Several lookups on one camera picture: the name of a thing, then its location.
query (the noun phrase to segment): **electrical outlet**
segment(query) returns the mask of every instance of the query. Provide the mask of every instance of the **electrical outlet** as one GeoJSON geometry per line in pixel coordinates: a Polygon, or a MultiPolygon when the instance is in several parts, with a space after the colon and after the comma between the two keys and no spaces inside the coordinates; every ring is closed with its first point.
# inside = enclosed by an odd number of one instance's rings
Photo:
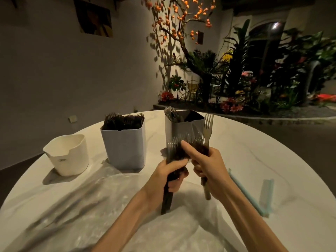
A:
{"type": "Polygon", "coordinates": [[[77,122],[77,116],[72,115],[72,116],[68,117],[68,120],[69,120],[70,123],[76,123],[77,122]]]}

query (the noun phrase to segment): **framed picture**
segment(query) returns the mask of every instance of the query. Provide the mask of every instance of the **framed picture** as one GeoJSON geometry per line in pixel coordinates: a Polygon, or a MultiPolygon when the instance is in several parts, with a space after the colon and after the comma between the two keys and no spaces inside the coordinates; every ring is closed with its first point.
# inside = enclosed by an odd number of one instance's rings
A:
{"type": "Polygon", "coordinates": [[[82,33],[113,37],[109,9],[82,0],[73,0],[73,2],[82,33]]]}

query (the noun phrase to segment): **fork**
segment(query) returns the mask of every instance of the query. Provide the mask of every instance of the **fork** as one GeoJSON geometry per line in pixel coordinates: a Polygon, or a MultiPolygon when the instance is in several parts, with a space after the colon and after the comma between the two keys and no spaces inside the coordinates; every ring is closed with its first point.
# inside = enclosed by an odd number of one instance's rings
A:
{"type": "MultiPolygon", "coordinates": [[[[204,128],[203,128],[203,136],[204,136],[204,140],[205,140],[204,145],[207,148],[209,148],[209,141],[210,141],[210,137],[212,135],[213,115],[212,114],[205,114],[204,119],[205,119],[204,120],[204,128]]],[[[211,194],[210,194],[210,191],[209,191],[208,186],[207,186],[207,181],[208,181],[207,177],[201,178],[201,185],[203,186],[203,189],[204,189],[205,198],[209,201],[209,200],[211,200],[211,194]]]]}

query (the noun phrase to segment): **curb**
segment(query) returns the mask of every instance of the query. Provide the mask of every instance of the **curb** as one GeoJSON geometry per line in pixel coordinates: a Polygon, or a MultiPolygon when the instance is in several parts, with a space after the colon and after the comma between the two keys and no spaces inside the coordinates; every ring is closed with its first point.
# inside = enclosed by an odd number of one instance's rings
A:
{"type": "MultiPolygon", "coordinates": [[[[164,110],[167,106],[154,104],[156,110],[164,110]]],[[[327,118],[261,118],[261,117],[244,117],[219,113],[211,113],[224,118],[229,118],[247,125],[323,125],[324,123],[336,122],[336,117],[327,118]]]]}

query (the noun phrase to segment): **marble tabletop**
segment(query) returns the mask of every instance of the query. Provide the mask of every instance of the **marble tabletop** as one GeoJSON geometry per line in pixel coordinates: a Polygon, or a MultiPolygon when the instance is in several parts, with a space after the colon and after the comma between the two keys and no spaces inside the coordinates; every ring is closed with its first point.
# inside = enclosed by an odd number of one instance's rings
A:
{"type": "MultiPolygon", "coordinates": [[[[142,172],[151,174],[162,161],[165,122],[162,110],[143,112],[147,155],[142,172]]],[[[48,157],[42,155],[19,179],[0,209],[0,251],[50,206],[76,189],[107,158],[100,133],[102,122],[79,134],[86,137],[90,164],[79,176],[57,181],[48,157]]],[[[219,149],[233,175],[258,201],[265,179],[274,179],[272,210],[265,222],[289,251],[336,251],[336,199],[321,178],[299,156],[270,136],[245,124],[215,116],[210,146],[219,149]]],[[[200,185],[188,163],[187,181],[200,185]]],[[[222,208],[227,239],[238,251],[246,248],[222,208]]]]}

